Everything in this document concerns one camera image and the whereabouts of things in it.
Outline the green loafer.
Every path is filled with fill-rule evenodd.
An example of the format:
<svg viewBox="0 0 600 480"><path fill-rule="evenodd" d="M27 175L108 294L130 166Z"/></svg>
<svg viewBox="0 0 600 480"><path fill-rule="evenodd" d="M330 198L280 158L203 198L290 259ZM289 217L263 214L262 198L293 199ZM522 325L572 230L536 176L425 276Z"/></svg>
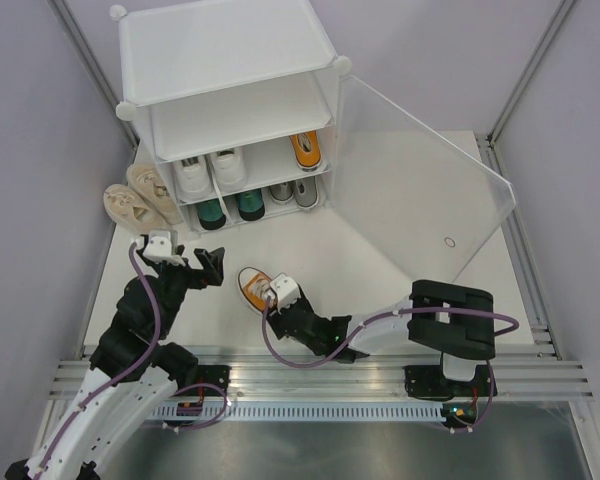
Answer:
<svg viewBox="0 0 600 480"><path fill-rule="evenodd" d="M248 190L236 195L239 216L244 221L261 219L265 212L265 204L260 189Z"/></svg>
<svg viewBox="0 0 600 480"><path fill-rule="evenodd" d="M210 199L195 205L200 226L208 231L222 228L226 223L226 215L218 199Z"/></svg>

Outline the orange canvas sneaker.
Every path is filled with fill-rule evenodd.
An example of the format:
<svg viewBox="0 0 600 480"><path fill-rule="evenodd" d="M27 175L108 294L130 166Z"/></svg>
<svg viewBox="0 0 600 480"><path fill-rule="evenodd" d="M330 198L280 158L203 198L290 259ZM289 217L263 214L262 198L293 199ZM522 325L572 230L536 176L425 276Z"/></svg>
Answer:
<svg viewBox="0 0 600 480"><path fill-rule="evenodd" d="M306 172L315 171L322 163L322 153L316 131L291 135L289 137L297 166Z"/></svg>
<svg viewBox="0 0 600 480"><path fill-rule="evenodd" d="M272 312L277 304L271 282L271 277L253 267L245 267L237 275L241 298L257 314L262 314L265 309Z"/></svg>

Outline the white sneaker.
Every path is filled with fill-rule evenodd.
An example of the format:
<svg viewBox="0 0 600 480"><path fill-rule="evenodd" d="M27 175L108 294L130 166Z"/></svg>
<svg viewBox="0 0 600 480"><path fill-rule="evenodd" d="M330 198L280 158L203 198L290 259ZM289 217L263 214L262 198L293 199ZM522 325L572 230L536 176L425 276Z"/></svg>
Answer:
<svg viewBox="0 0 600 480"><path fill-rule="evenodd" d="M179 195L187 201L209 194L211 180L203 156L189 157L173 163Z"/></svg>
<svg viewBox="0 0 600 480"><path fill-rule="evenodd" d="M219 152L211 152L206 155L206 159L210 168L214 199L219 202L221 212L225 215L227 223L233 225L235 219L229 213L224 197L238 193L247 183L247 171L242 148L235 147Z"/></svg>

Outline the beige sneaker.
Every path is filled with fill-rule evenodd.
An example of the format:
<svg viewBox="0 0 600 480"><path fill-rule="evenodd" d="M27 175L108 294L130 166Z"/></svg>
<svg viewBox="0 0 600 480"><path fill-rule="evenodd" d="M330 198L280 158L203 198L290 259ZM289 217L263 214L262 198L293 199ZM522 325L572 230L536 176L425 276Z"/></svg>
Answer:
<svg viewBox="0 0 600 480"><path fill-rule="evenodd" d="M168 228L166 220L127 186L109 186L103 194L103 204L109 217L134 235Z"/></svg>
<svg viewBox="0 0 600 480"><path fill-rule="evenodd" d="M156 167L150 164L132 164L126 172L131 189L138 193L169 224L183 222L182 216L172 199Z"/></svg>

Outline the grey canvas sneaker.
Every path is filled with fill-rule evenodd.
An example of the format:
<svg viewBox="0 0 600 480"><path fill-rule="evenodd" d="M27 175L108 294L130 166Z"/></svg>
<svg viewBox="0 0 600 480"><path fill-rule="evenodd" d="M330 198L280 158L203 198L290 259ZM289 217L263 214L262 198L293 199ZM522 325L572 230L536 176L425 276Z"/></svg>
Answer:
<svg viewBox="0 0 600 480"><path fill-rule="evenodd" d="M314 177L295 180L293 191L294 199L300 209L310 210L319 202L319 192Z"/></svg>
<svg viewBox="0 0 600 480"><path fill-rule="evenodd" d="M279 205L288 204L294 199L293 183L282 182L268 187L272 201Z"/></svg>

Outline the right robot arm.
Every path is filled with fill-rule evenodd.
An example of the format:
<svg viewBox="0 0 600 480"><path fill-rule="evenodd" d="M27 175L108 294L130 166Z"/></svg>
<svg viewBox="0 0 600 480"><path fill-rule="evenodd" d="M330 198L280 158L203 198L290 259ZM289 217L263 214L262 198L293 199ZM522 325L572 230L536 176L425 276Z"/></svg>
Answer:
<svg viewBox="0 0 600 480"><path fill-rule="evenodd" d="M458 395L473 381L462 361L479 363L496 356L494 319L489 316L493 305L492 294L484 290L417 280L397 304L357 316L321 317L299 291L285 308L269 308L267 324L277 339L294 340L327 362L353 364L408 341L436 350L442 361L437 384Z"/></svg>

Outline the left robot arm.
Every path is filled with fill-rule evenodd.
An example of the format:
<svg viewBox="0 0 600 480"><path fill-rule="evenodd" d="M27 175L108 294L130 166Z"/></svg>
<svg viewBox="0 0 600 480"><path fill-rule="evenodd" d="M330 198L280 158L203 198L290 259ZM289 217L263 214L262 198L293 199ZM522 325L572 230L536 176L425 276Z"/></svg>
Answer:
<svg viewBox="0 0 600 480"><path fill-rule="evenodd" d="M213 394L227 410L228 367L202 366L189 350L166 340L189 291L222 285L225 250L195 250L200 265L193 268L183 246L157 252L149 237L142 239L128 250L136 276L125 286L76 396L40 449L12 463L6 478L99 479L173 396L195 396L192 409L200 412Z"/></svg>

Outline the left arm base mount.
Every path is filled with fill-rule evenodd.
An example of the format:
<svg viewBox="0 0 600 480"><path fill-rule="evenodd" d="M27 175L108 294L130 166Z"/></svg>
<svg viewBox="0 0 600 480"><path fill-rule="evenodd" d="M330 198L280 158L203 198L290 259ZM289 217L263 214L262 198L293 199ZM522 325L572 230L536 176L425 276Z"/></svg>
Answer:
<svg viewBox="0 0 600 480"><path fill-rule="evenodd" d="M178 383L176 397L220 398L226 394L230 383L229 365L199 365L194 374Z"/></svg>

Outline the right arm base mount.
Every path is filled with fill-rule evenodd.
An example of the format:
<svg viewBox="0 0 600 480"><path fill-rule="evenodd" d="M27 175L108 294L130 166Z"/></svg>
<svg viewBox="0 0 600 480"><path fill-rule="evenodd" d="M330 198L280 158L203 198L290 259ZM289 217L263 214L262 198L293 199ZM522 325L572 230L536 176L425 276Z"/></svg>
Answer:
<svg viewBox="0 0 600 480"><path fill-rule="evenodd" d="M479 398L498 394L486 365L476 368L474 378L468 382L450 380L443 376L439 365L409 365L404 367L407 396L427 401L450 401L456 397Z"/></svg>

